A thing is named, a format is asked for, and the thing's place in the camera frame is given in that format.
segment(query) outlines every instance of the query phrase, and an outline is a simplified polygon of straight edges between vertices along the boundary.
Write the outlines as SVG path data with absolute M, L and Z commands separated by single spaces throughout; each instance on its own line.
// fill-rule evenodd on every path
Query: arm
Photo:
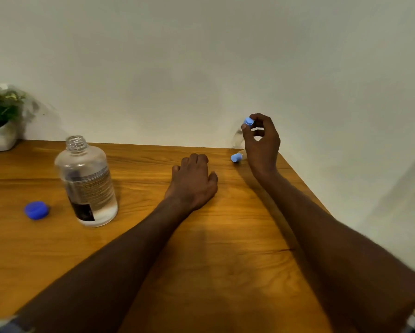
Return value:
M 361 332 L 399 332 L 415 308 L 415 272 L 340 223 L 293 187 L 276 168 L 280 139 L 269 117 L 243 126 L 252 173 L 277 204 L 308 261 Z M 251 131 L 263 127 L 264 130 Z M 254 136 L 263 136 L 256 141 Z
M 36 333 L 116 332 L 172 233 L 216 194 L 207 162 L 192 154 L 174 166 L 165 199 L 148 217 L 28 302 L 17 322 Z

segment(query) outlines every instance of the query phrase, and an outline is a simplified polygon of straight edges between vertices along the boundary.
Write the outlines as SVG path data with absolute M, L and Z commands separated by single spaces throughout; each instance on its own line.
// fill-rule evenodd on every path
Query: white wall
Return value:
M 323 204 L 415 268 L 415 0 L 0 0 L 0 80 L 39 103 L 28 139 L 229 147 L 271 115 Z

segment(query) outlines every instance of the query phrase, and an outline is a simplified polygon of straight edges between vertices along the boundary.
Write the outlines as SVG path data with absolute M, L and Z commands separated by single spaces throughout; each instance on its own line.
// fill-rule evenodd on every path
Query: blue bottle cap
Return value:
M 254 123 L 254 119 L 251 119 L 251 118 L 247 117 L 246 119 L 244 119 L 244 123 L 246 125 L 251 126 Z
M 241 153 L 235 153 L 231 155 L 232 162 L 240 162 L 243 159 L 243 155 Z
M 48 215 L 49 207 L 42 201 L 34 201 L 25 206 L 24 212 L 32 220 L 40 220 Z

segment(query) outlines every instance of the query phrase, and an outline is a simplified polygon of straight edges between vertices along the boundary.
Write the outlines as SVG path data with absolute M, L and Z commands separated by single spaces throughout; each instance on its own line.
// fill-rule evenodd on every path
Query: wooden table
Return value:
M 108 156 L 119 213 L 95 229 L 77 222 L 53 167 L 63 142 L 22 141 L 0 153 L 0 318 L 146 217 L 164 196 L 172 165 L 205 153 L 218 193 L 175 232 L 120 332 L 348 332 L 344 320 L 336 325 L 324 313 L 293 258 L 289 228 L 286 241 L 272 218 L 281 214 L 247 163 L 230 161 L 234 150 L 98 146 Z M 281 156 L 278 168 L 320 203 Z M 33 222 L 23 208 L 36 200 L 51 210 Z

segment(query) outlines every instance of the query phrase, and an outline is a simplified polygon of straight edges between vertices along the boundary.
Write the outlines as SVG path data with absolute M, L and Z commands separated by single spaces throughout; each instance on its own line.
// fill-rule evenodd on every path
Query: potted plant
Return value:
M 24 94 L 0 83 L 0 151 L 9 150 L 16 142 L 15 120 L 19 116 L 24 99 Z

